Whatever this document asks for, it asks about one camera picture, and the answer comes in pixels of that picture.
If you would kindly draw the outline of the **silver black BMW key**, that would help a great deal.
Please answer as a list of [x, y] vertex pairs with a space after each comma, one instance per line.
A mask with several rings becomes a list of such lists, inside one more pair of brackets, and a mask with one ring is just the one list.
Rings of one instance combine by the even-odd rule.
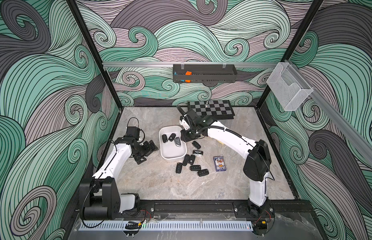
[[174, 143], [175, 143], [175, 145], [176, 145], [177, 147], [181, 147], [181, 140], [180, 140], [179, 137], [177, 137], [177, 138], [174, 139]]

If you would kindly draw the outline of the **white plastic storage box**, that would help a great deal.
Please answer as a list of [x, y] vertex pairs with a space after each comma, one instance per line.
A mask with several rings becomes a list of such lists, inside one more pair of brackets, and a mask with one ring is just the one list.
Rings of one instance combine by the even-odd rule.
[[180, 126], [169, 126], [169, 127], [164, 127], [162, 129], [160, 129], [159, 131], [159, 139], [160, 139], [160, 153], [161, 153], [161, 156], [163, 159], [167, 160], [167, 161], [181, 161], [184, 156], [186, 155], [187, 153], [187, 146], [185, 144], [185, 142], [183, 142], [181, 140], [181, 147], [177, 147], [173, 142], [170, 142], [168, 140], [167, 143], [163, 143], [162, 142], [162, 138], [161, 136], [163, 134], [166, 134], [167, 135], [167, 138], [169, 138], [169, 136], [172, 134], [172, 133], [176, 133], [176, 138], [181, 136], [180, 134], [180, 131], [182, 130], [182, 128]]

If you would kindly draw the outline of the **black VW key fob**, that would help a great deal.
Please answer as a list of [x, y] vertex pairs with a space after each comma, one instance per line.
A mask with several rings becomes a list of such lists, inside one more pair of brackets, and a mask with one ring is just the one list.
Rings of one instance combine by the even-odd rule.
[[163, 135], [161, 136], [161, 138], [162, 138], [162, 142], [163, 142], [163, 143], [167, 143], [167, 142], [168, 142], [168, 138], [167, 138], [167, 135], [166, 135], [166, 134], [163, 134]]

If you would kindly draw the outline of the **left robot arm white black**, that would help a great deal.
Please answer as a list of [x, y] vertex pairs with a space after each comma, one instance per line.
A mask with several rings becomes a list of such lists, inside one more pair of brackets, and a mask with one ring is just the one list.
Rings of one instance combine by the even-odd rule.
[[141, 214], [139, 194], [121, 194], [116, 182], [129, 158], [142, 164], [158, 151], [154, 141], [139, 143], [134, 137], [113, 141], [113, 150], [100, 169], [79, 185], [80, 218], [83, 221], [114, 220], [125, 215]]

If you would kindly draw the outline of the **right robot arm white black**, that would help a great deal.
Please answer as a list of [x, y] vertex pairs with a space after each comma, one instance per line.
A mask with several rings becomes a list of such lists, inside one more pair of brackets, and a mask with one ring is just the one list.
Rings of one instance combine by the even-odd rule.
[[217, 120], [201, 120], [192, 123], [189, 120], [179, 121], [182, 125], [181, 139], [194, 141], [201, 136], [215, 139], [234, 150], [245, 160], [243, 172], [250, 179], [248, 212], [253, 218], [260, 219], [264, 213], [271, 217], [267, 195], [267, 179], [274, 179], [270, 166], [272, 163], [268, 144], [251, 140], [227, 128]]

